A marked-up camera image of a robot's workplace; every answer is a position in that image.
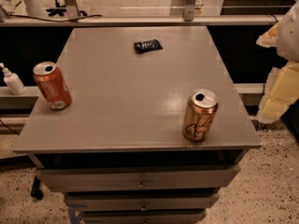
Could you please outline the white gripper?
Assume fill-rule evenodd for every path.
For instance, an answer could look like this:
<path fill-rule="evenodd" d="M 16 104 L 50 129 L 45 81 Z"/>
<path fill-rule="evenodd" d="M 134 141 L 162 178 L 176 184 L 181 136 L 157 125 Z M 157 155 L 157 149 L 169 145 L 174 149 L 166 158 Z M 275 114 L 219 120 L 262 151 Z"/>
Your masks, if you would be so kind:
<path fill-rule="evenodd" d="M 282 68 L 273 67 L 265 83 L 259 104 L 257 120 L 263 124 L 273 123 L 299 99 L 299 1 L 256 40 L 258 46 L 277 46 L 277 54 L 292 62 Z"/>

